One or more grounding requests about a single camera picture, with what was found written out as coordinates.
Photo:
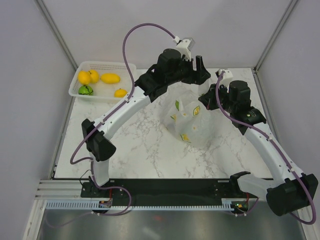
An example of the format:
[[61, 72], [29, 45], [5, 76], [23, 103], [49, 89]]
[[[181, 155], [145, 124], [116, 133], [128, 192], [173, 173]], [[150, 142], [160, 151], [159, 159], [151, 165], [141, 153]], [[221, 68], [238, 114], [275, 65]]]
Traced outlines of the white lemon-print plastic bag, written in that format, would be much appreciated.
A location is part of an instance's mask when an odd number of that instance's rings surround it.
[[212, 139], [213, 114], [199, 101], [209, 83], [202, 86], [175, 83], [168, 87], [160, 111], [160, 121], [181, 142], [203, 148]]

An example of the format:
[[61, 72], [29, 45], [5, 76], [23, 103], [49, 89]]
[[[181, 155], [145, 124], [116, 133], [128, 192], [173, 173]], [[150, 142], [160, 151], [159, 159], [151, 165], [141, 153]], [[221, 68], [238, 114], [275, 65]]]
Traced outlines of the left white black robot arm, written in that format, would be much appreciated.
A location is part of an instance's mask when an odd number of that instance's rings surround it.
[[177, 82], [201, 85], [210, 77], [202, 56], [185, 60], [178, 50], [165, 49], [159, 55], [157, 63], [133, 83], [132, 92], [123, 100], [95, 121], [85, 119], [81, 126], [86, 148], [93, 158], [93, 193], [98, 197], [105, 197], [109, 193], [109, 160], [116, 152], [111, 139], [125, 122], [165, 94], [170, 85]]

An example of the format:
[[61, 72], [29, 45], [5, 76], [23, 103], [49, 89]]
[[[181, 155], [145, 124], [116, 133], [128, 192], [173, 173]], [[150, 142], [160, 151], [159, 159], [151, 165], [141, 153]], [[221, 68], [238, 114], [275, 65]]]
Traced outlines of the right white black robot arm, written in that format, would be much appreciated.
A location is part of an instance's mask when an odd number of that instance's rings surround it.
[[252, 106], [251, 89], [247, 82], [232, 81], [228, 87], [207, 83], [199, 101], [209, 111], [221, 110], [239, 132], [254, 146], [266, 164], [272, 179], [259, 178], [249, 171], [230, 176], [229, 193], [241, 197], [248, 193], [267, 202], [277, 216], [292, 214], [299, 209], [310, 207], [311, 225], [316, 221], [314, 196], [318, 179], [314, 174], [305, 174], [274, 139], [270, 126], [262, 112]]

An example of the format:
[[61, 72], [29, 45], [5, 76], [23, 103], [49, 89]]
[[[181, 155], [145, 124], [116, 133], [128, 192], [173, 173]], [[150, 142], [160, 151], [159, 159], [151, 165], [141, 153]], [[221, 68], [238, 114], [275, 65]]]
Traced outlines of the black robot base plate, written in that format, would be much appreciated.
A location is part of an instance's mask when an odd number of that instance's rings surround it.
[[212, 206], [248, 197], [227, 178], [112, 178], [104, 187], [127, 189], [134, 206]]

